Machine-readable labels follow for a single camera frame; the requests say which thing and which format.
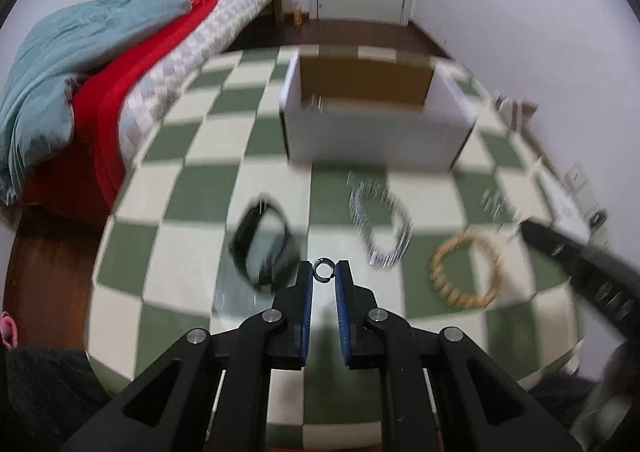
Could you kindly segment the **black smart band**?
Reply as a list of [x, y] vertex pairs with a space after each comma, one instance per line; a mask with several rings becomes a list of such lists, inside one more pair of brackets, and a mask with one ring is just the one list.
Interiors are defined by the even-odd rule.
[[279, 206], [258, 197], [243, 213], [229, 253], [242, 279], [259, 293], [288, 286], [300, 260], [299, 245]]

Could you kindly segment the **black charger plug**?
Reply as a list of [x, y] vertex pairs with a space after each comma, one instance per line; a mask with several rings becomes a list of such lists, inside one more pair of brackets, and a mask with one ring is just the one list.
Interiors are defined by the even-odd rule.
[[598, 210], [589, 218], [589, 225], [595, 229], [604, 224], [606, 219], [608, 219], [608, 213], [605, 210]]

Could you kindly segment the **person's dark trousers leg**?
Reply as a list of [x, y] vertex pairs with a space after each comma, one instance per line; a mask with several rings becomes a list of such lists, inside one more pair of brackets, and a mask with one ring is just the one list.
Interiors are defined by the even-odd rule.
[[112, 400], [85, 351], [1, 349], [1, 449], [58, 451]]

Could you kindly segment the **pink slipper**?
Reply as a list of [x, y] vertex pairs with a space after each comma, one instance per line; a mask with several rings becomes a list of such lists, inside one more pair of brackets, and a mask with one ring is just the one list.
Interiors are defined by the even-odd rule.
[[1, 342], [6, 349], [15, 348], [18, 345], [17, 326], [13, 317], [6, 311], [0, 317]]

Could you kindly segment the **green white checkered tablecloth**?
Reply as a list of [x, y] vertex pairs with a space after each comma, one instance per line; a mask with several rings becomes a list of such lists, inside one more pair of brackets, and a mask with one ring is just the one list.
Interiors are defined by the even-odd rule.
[[[443, 175], [329, 170], [288, 162], [278, 117], [294, 48], [233, 52], [198, 64], [134, 160], [108, 218], [93, 271], [88, 360], [111, 394], [194, 327], [221, 333], [271, 300], [236, 272], [229, 242], [250, 202], [272, 198], [306, 260], [347, 260], [356, 283], [414, 326], [457, 326], [523, 387], [577, 370], [582, 342], [562, 270], [512, 236], [484, 202], [499, 192], [515, 212], [557, 223], [535, 153], [503, 126], [480, 84], [450, 66], [480, 113], [458, 163]], [[386, 185], [408, 208], [413, 237], [394, 268], [372, 268], [348, 212], [352, 183]], [[457, 310], [428, 279], [433, 251], [474, 230], [499, 248], [504, 283], [480, 310]]]

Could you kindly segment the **red bed sheet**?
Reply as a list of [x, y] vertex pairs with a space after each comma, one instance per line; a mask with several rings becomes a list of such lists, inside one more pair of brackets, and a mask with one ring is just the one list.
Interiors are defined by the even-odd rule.
[[93, 0], [37, 22], [1, 93], [1, 200], [105, 221], [186, 78], [272, 0]]

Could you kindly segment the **white cardboard box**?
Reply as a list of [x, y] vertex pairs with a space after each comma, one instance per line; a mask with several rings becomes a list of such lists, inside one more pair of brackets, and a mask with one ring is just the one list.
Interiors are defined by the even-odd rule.
[[445, 172], [480, 111], [444, 62], [297, 52], [279, 116], [292, 163]]

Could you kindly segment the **teal blue blanket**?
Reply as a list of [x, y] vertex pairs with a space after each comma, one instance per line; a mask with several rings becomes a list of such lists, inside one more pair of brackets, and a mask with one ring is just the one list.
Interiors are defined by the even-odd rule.
[[72, 139], [70, 101], [93, 69], [192, 10], [193, 0], [92, 0], [43, 17], [18, 49], [1, 92], [1, 200]]

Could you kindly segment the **checkered grey white quilt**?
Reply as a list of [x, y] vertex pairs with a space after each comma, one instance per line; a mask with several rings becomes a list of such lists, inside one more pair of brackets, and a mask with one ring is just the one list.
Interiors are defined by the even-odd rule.
[[130, 89], [117, 121], [117, 152], [126, 169], [180, 94], [186, 79], [224, 51], [273, 0], [219, 0], [175, 48]]

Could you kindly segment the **small orange bottle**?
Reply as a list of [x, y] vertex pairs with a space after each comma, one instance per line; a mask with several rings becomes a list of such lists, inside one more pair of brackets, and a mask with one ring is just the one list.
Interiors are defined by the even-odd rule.
[[303, 11], [299, 5], [296, 5], [294, 15], [293, 15], [293, 24], [295, 27], [302, 26], [303, 23]]

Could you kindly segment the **white wall socket row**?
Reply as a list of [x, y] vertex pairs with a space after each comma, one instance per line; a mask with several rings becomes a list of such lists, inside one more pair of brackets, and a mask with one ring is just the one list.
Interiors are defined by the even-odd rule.
[[590, 181], [585, 174], [584, 169], [582, 169], [582, 165], [575, 163], [570, 167], [570, 169], [565, 173], [564, 182], [570, 192], [570, 195], [572, 195], [574, 199], [578, 211], [582, 215], [582, 219], [587, 222], [590, 232], [596, 233], [597, 230], [600, 230], [600, 228], [604, 226], [604, 224], [594, 229], [589, 225], [589, 218], [596, 211], [606, 211], [606, 209], [600, 204], [600, 201], [597, 200], [596, 195], [594, 195]]

